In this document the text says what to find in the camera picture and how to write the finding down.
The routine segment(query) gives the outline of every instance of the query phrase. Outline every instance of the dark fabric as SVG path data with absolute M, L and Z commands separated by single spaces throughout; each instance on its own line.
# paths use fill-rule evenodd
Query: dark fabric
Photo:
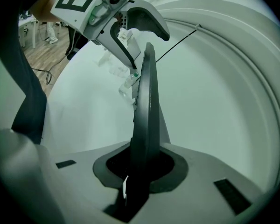
M 14 119 L 12 129 L 28 136 L 35 144 L 39 144 L 47 98 L 21 49 L 18 38 L 19 13 L 30 9 L 36 1 L 0 0 L 0 59 L 26 95 Z

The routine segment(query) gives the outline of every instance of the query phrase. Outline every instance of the wooden floor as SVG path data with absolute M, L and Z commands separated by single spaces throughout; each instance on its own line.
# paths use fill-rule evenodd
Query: wooden floor
M 61 27 L 60 33 L 57 34 L 58 29 L 59 28 L 55 26 L 55 33 L 58 38 L 58 42 L 49 44 L 46 41 L 42 41 L 42 39 L 48 37 L 48 34 L 46 33 L 46 25 L 40 25 L 40 31 L 37 31 L 37 42 L 35 49 L 33 49 L 32 44 L 29 43 L 29 36 L 31 36 L 32 32 L 28 32 L 26 37 L 26 46 L 23 48 L 23 51 L 32 68 L 39 70 L 49 70 L 54 64 L 59 62 L 64 57 L 65 51 L 70 43 L 69 33 L 67 28 Z M 54 68 L 51 70 L 53 77 L 50 81 L 50 84 L 46 84 L 47 73 L 34 70 L 47 97 L 49 96 L 55 81 L 66 67 L 68 62 L 69 60 L 65 57 L 58 65 L 54 66 Z

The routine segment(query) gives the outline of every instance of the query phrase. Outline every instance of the black rectangle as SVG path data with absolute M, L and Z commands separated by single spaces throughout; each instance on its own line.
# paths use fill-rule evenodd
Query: black rectangle
M 76 162 L 73 161 L 73 160 L 67 160 L 67 161 L 64 161 L 64 162 L 58 162 L 56 164 L 57 168 L 64 168 L 64 167 L 67 167 L 67 166 L 70 166 L 70 165 L 73 165 L 75 164 Z
M 251 206 L 251 203 L 227 179 L 216 181 L 214 184 L 236 215 Z

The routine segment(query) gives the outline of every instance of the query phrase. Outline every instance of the person's leg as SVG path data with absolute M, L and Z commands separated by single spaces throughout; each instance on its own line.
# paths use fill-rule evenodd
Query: person's leg
M 53 22 L 47 22 L 47 30 L 48 30 L 48 34 L 49 34 L 50 44 L 53 44 L 53 43 L 57 42 L 58 39 L 55 36 L 54 23 Z

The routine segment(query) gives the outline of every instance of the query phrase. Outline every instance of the table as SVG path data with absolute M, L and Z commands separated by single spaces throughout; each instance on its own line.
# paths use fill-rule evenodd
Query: table
M 34 16 L 28 17 L 25 20 L 19 20 L 20 43 L 22 47 L 25 47 L 24 28 L 30 22 L 33 22 L 32 47 L 35 49 L 36 18 Z
M 133 106 L 118 92 L 125 78 L 109 73 L 120 61 L 111 56 L 98 67 L 104 53 L 103 46 L 87 43 L 56 81 L 41 142 L 52 155 L 106 147 L 132 137 Z

